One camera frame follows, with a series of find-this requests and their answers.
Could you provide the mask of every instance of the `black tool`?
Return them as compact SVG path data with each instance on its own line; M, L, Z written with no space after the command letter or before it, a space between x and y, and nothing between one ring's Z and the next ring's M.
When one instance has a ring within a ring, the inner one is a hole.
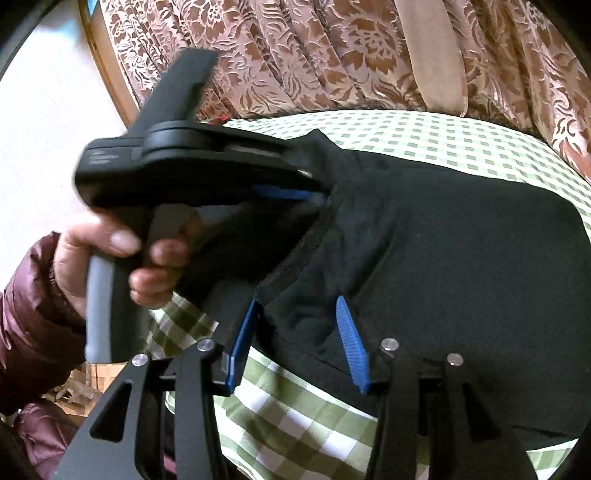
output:
M284 161L286 142L190 121L216 59L214 51L183 50L134 126L121 137L92 141L78 163L80 198L113 211L146 247L175 236L194 207L322 191L311 172ZM128 278L142 262L142 255L119 259L98 251L91 258L89 362L123 362L140 351L148 322L129 297Z

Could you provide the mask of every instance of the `wooden frame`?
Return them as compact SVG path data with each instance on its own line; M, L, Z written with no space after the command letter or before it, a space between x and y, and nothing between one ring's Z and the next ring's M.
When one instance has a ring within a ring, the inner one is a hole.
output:
M121 72L105 24L102 8L97 4L92 15L87 0L78 0L80 19L90 52L103 83L124 125L129 128L138 115L138 105L129 91L128 83Z

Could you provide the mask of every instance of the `blue plastic tab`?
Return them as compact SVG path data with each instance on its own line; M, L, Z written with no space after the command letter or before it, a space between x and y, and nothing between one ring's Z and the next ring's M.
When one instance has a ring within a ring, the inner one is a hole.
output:
M246 357L248 357L248 351L251 347L256 319L258 317L258 308L258 302L255 299L252 299L248 306L248 310L246 311L246 315L244 316L244 320L242 321L242 326L240 332L238 332L236 343L234 343L232 353L230 354L228 375L226 376L226 388L230 393L234 393L237 384L240 384L240 381L242 380L241 378L236 378L236 363L246 362Z
M312 192L306 190L282 189L274 185L253 185L252 188L263 198L286 200L310 200Z
M368 354L343 296L336 301L336 323L353 383L359 387L362 394L366 394L370 384Z

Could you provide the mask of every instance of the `beige strap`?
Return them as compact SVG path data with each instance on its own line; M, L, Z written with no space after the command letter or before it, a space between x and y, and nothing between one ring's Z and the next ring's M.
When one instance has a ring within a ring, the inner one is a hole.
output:
M394 0L415 81L429 111L464 116L466 72L443 0Z

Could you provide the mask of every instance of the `gray grip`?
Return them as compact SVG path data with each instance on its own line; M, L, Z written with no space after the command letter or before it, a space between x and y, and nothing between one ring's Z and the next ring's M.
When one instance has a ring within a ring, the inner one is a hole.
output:
M186 205L114 209L146 247L173 238L195 211ZM86 360L93 364L126 362L144 346L150 318L148 310L129 296L129 275L142 266L148 248L131 258L115 258L94 251L86 284Z

